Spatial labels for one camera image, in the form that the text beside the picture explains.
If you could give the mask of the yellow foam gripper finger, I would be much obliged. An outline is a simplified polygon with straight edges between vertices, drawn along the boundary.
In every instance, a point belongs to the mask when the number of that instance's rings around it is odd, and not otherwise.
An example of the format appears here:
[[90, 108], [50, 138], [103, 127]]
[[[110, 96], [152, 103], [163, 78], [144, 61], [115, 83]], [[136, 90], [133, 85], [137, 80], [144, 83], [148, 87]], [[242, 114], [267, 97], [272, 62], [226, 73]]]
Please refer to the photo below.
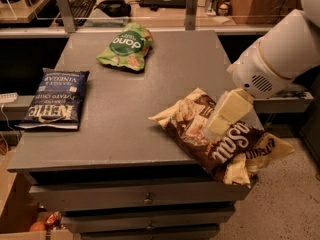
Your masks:
[[204, 136], [209, 140], [222, 136], [232, 124], [253, 109], [253, 102], [254, 97], [244, 89], [224, 92], [207, 120]]

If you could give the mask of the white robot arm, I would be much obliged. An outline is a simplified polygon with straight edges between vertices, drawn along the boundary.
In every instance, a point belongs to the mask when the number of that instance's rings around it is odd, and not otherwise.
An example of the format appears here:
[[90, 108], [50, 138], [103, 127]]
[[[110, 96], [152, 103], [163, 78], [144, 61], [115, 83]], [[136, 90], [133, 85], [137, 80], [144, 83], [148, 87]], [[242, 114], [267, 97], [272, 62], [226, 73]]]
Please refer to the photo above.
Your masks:
[[204, 126], [204, 136], [220, 137], [253, 113], [256, 99], [286, 89], [298, 76], [320, 65], [320, 0], [301, 0], [263, 37], [227, 68], [236, 88], [225, 92]]

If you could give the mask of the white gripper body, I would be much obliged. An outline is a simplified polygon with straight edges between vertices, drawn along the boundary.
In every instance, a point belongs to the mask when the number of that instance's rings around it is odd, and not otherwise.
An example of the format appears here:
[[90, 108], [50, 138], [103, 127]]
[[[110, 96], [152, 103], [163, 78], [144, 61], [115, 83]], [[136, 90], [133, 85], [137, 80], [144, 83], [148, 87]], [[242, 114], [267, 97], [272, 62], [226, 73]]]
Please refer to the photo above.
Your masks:
[[270, 98], [293, 82], [292, 78], [284, 77], [272, 68], [264, 56], [261, 38], [249, 46], [227, 72], [238, 88], [257, 99]]

